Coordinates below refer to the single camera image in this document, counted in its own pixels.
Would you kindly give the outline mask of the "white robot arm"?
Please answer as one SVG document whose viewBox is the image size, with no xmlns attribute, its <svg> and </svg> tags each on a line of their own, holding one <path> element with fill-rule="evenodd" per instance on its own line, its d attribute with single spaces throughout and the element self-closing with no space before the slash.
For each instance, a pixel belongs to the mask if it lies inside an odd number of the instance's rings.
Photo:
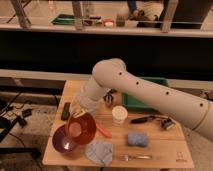
<svg viewBox="0 0 213 171">
<path fill-rule="evenodd" d="M 213 102 L 136 77 L 118 58 L 94 65 L 92 76 L 74 95 L 71 114 L 93 111 L 110 89 L 134 96 L 213 142 Z"/>
</svg>

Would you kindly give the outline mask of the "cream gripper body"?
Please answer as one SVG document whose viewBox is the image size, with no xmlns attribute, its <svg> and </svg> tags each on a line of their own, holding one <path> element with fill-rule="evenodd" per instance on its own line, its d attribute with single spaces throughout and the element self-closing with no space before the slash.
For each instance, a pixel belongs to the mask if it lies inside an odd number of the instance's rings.
<svg viewBox="0 0 213 171">
<path fill-rule="evenodd" d="M 74 118 L 83 116 L 86 113 L 94 115 L 96 113 L 96 105 L 96 101 L 89 99 L 81 93 L 77 93 L 73 96 L 69 111 Z"/>
</svg>

